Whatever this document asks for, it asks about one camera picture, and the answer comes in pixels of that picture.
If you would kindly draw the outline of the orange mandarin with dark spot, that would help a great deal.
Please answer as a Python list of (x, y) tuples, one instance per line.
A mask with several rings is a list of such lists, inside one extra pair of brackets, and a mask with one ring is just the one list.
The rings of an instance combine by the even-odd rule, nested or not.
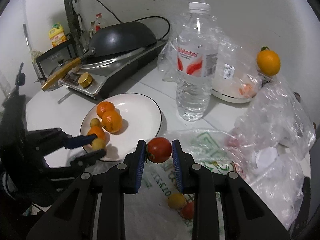
[(99, 118), (102, 118), (105, 112), (114, 111), (114, 110), (115, 110), (114, 104), (108, 101), (102, 101), (96, 107), (96, 113), (99, 116)]

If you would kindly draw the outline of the orange on back bowl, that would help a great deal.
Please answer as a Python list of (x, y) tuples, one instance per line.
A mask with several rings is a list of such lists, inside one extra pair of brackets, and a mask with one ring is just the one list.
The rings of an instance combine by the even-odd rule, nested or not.
[(281, 68), (281, 61), (278, 54), (267, 46), (261, 48), (257, 54), (257, 65), (259, 70), (267, 76), (277, 75)]

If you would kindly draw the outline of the clear plastic water bottle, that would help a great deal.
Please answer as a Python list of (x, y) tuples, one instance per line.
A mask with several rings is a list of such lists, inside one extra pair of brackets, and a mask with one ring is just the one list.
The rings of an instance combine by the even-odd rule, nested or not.
[(190, 2), (187, 21), (177, 36), (176, 102), (187, 121), (201, 119), (208, 107), (219, 53), (211, 6)]

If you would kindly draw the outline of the crumpled clear plastic bag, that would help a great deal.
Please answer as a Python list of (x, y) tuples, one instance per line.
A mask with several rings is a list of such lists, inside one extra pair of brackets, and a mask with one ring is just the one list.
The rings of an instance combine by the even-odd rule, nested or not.
[(277, 75), (236, 119), (225, 142), (245, 181), (286, 229), (302, 205), (300, 162), (315, 140), (313, 123), (286, 80)]

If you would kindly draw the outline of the white bowl in plastic bag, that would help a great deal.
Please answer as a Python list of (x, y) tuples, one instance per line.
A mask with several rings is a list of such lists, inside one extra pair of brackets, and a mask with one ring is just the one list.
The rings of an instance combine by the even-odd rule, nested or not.
[[(177, 37), (189, 18), (188, 12), (172, 18), (169, 39), (157, 60), (163, 81), (176, 80)], [(215, 16), (210, 16), (209, 20), (213, 25), (212, 36), (219, 43), (211, 93), (227, 102), (247, 103), (259, 92), (262, 83), (254, 59), (217, 25)]]

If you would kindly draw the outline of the black metal rack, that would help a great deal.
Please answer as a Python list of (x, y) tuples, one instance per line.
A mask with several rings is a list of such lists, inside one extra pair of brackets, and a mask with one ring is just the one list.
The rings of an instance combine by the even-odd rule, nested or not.
[(40, 71), (38, 80), (46, 81), (46, 78), (51, 74), (51, 71), (55, 67), (61, 66), (62, 63), (66, 63), (68, 60), (77, 56), (75, 42), (72, 38), (38, 56), (35, 59), (36, 65)]

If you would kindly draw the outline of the large orange mandarin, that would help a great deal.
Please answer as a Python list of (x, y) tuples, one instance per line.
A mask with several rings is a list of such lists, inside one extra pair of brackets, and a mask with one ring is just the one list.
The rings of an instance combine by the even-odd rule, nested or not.
[(117, 133), (122, 128), (123, 119), (116, 110), (106, 111), (101, 120), (103, 128), (109, 133)]

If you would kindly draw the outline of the small orange mandarin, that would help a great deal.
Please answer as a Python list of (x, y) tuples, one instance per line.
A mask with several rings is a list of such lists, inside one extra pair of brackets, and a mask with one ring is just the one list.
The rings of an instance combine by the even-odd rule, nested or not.
[(106, 141), (106, 134), (101, 127), (99, 126), (91, 127), (90, 130), (87, 132), (87, 135), (92, 135), (92, 134), (95, 134), (97, 138), (103, 140), (104, 142)]

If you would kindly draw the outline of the red tomato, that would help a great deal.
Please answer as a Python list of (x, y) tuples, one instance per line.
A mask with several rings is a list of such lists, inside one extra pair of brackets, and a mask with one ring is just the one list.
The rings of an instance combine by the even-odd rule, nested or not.
[(146, 152), (149, 161), (160, 164), (170, 158), (172, 154), (172, 145), (168, 139), (156, 137), (147, 143)]
[(181, 216), (185, 219), (191, 220), (194, 218), (194, 202), (187, 203), (180, 212)]

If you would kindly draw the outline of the red cap sauce bottle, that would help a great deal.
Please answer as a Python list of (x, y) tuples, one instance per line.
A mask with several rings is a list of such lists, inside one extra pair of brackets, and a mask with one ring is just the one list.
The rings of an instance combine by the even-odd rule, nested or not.
[(96, 20), (94, 23), (94, 30), (95, 32), (99, 31), (100, 29), (103, 29), (107, 27), (107, 22), (106, 20), (103, 18), (102, 14), (99, 13), (96, 15)]

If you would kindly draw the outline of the yellow oil bottle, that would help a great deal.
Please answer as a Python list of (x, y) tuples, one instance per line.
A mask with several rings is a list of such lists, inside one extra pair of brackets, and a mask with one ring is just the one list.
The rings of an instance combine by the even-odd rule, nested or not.
[(48, 32), (49, 39), (53, 47), (56, 47), (67, 41), (67, 36), (60, 22), (54, 24)]

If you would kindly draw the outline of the white plate black rim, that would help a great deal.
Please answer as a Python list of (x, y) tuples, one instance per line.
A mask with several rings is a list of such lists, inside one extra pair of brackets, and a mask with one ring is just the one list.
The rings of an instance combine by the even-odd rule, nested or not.
[[(98, 118), (101, 128), (106, 134), (107, 154), (100, 159), (104, 162), (116, 162), (123, 160), (139, 140), (148, 140), (159, 133), (162, 115), (160, 107), (150, 97), (142, 94), (127, 93), (112, 96), (104, 101), (114, 104), (115, 110), (121, 115), (122, 128), (117, 133), (109, 133), (102, 126), (102, 120), (96, 113), (94, 106), (85, 116), (80, 127), (80, 135), (87, 135), (90, 130), (90, 121)], [(93, 152), (92, 146), (85, 145), (86, 153)]]

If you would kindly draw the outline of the silver induction cooker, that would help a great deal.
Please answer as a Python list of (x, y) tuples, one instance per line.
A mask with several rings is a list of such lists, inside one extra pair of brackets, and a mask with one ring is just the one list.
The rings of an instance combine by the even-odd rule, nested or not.
[[(158, 41), (149, 48), (140, 48), (101, 63), (81, 64), (78, 70), (71, 70), (60, 81), (69, 89), (85, 96), (106, 99), (112, 90), (157, 58), (166, 42)], [(86, 88), (78, 83), (84, 73), (89, 73), (93, 78)]]

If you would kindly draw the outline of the yellow-green small fruit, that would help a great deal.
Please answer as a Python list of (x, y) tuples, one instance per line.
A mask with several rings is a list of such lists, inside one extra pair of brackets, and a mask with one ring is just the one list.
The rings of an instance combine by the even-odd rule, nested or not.
[(180, 210), (186, 206), (187, 202), (181, 193), (174, 193), (168, 197), (167, 204), (170, 208)]
[(91, 121), (90, 121), (90, 127), (100, 127), (101, 128), (101, 121), (98, 119), (98, 118), (93, 118)]
[(92, 143), (92, 150), (97, 151), (97, 150), (103, 150), (106, 147), (106, 142), (104, 139), (101, 138), (95, 138)]

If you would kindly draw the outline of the black wok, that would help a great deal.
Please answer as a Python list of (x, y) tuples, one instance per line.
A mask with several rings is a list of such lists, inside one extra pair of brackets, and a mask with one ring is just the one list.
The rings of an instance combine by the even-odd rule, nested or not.
[(50, 75), (41, 89), (47, 91), (57, 80), (63, 78), (86, 58), (99, 60), (110, 55), (122, 55), (156, 42), (156, 36), (151, 29), (137, 21), (102, 28), (90, 39), (86, 52)]

